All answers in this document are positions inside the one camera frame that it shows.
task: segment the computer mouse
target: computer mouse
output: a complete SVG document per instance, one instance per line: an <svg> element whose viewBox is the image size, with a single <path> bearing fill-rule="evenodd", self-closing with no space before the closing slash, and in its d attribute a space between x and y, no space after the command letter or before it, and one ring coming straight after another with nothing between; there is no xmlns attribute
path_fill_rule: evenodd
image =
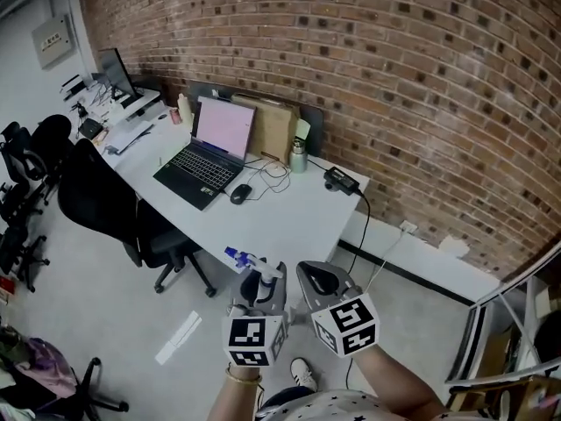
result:
<svg viewBox="0 0 561 421"><path fill-rule="evenodd" d="M230 195L230 201L234 204L241 204L252 193L251 186L247 184L238 185Z"/></svg>

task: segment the shoe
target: shoe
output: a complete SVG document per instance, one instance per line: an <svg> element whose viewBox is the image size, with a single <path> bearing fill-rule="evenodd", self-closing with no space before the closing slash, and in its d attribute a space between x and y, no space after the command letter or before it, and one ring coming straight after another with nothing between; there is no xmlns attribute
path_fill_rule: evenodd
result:
<svg viewBox="0 0 561 421"><path fill-rule="evenodd" d="M317 382L312 377L312 370L308 362L304 359L298 358L292 360L290 364L290 374L294 377L298 386L308 387L312 391L317 391Z"/></svg>

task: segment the laptop screen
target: laptop screen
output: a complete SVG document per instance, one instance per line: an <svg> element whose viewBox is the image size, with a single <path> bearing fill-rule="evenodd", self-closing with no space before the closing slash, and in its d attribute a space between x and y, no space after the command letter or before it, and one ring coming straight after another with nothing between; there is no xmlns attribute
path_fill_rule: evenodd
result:
<svg viewBox="0 0 561 421"><path fill-rule="evenodd" d="M199 96L201 111L195 136L244 159L252 129L254 108Z"/></svg>

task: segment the laptop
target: laptop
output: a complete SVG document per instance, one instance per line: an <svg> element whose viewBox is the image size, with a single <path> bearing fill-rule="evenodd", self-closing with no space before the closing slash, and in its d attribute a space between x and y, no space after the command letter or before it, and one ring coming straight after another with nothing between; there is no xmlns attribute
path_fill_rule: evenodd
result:
<svg viewBox="0 0 561 421"><path fill-rule="evenodd" d="M202 211L244 169L255 108L206 96L198 102L191 142L154 178Z"/></svg>

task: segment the white bottle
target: white bottle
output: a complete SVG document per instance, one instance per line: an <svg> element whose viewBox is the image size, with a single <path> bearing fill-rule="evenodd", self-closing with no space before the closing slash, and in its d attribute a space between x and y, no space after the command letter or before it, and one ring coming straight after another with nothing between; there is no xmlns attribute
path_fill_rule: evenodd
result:
<svg viewBox="0 0 561 421"><path fill-rule="evenodd" d="M179 115L181 120L189 130L193 128L193 113L191 112L191 107L189 106L189 101L183 94L179 94L177 99L177 107L179 108Z"/></svg>

